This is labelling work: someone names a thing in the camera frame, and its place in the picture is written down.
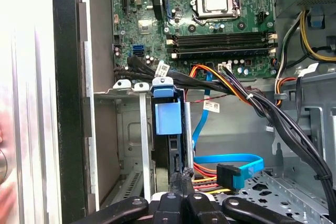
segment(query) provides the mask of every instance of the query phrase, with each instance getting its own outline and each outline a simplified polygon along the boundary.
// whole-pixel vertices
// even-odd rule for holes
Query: motherboard
[[[197,63],[240,79],[277,73],[272,0],[112,0],[112,11],[116,67],[136,55],[185,74]]]

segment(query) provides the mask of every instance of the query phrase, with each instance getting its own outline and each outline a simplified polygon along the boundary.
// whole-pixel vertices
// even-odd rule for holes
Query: blue sata port
[[[144,45],[133,45],[133,54],[139,57],[145,56],[145,46]]]

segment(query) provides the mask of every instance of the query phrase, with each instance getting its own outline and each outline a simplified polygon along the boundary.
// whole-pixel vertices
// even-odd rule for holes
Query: green motherboard
[[[274,53],[254,52],[253,55],[237,55],[234,50],[229,50],[221,57],[212,57],[212,54],[204,53],[195,58],[176,60],[167,50],[169,48],[168,35],[180,38],[186,36],[185,38],[190,41],[193,39],[188,36],[195,36],[195,38],[199,36],[203,41],[203,39],[217,39],[218,36],[227,34],[248,35],[246,39],[249,40],[251,36],[254,37],[251,33],[274,33],[272,0],[237,0],[239,10],[234,10],[234,15],[239,12],[239,17],[212,18],[205,21],[195,18],[195,13],[197,13],[193,9],[195,0],[163,1],[165,2],[163,12],[166,13],[166,17],[158,20],[154,13],[152,0],[112,0],[114,44],[118,46],[114,53],[114,63],[117,67],[126,67],[127,57],[133,54],[133,46],[140,45],[144,46],[144,53],[140,57],[153,69],[157,68],[160,60],[164,60],[171,69],[185,74],[189,74],[191,67],[196,63],[212,65],[216,69],[218,69],[218,64],[230,63],[232,72],[238,78],[270,78],[276,75],[276,70],[271,64]],[[226,4],[229,0],[202,1],[203,7],[207,8],[205,14],[207,11],[211,13],[221,8],[228,10]],[[204,79],[205,73],[198,73],[198,78]]]

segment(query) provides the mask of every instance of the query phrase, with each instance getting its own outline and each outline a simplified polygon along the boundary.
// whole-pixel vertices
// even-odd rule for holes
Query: cpu socket
[[[191,0],[190,4],[194,11],[193,19],[201,25],[240,16],[239,0]]]

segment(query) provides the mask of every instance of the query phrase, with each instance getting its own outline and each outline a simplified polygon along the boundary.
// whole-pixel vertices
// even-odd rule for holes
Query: screw
[[[229,203],[230,203],[231,205],[233,205],[233,206],[238,206],[238,205],[239,205],[239,202],[238,202],[238,200],[236,200],[236,199],[230,199],[230,200],[229,200]]]
[[[169,194],[169,195],[167,196],[167,198],[168,198],[168,199],[175,199],[175,198],[176,198],[176,196],[175,196],[175,195],[173,195],[173,194]]]
[[[142,202],[139,200],[139,199],[135,199],[133,202],[132,202],[133,205],[140,205],[142,204]]]
[[[194,195],[194,198],[195,198],[195,199],[201,199],[201,198],[202,198],[202,195],[201,195],[201,194],[195,194],[195,195]]]

